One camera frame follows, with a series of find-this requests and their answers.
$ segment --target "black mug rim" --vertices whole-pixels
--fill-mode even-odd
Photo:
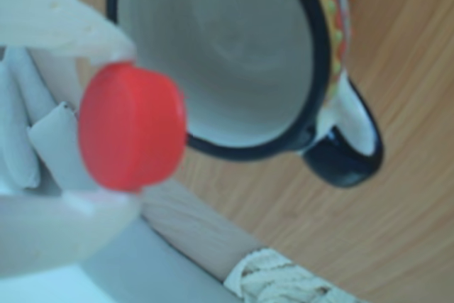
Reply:
[[[320,0],[299,0],[301,9],[305,11],[311,29],[313,49],[313,77],[306,103],[301,108],[294,123],[280,136],[261,145],[253,147],[232,148],[215,145],[188,133],[188,145],[203,153],[227,160],[248,161],[259,160],[276,155],[286,150],[302,149],[310,144],[312,131],[325,99],[331,75],[331,44],[326,17]],[[106,0],[107,17],[114,23],[118,22],[118,0]]]

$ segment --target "mug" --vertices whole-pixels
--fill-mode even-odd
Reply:
[[[328,183],[375,174],[384,147],[348,79],[347,0],[107,0],[138,65],[184,92],[188,144],[227,160],[299,153]]]

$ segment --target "white cloth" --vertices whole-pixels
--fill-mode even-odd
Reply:
[[[245,303],[366,303],[270,248],[242,259],[224,286]]]

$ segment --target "plastic cap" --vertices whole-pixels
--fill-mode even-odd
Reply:
[[[186,143],[182,94],[172,80],[131,64],[101,69],[79,112],[79,147],[101,185],[137,192],[167,179]]]

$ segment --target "wood grain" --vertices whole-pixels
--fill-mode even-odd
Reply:
[[[261,241],[359,297],[451,302],[454,0],[350,2],[349,66],[382,127],[380,174],[344,192],[295,155],[235,164],[188,150],[176,178]]]

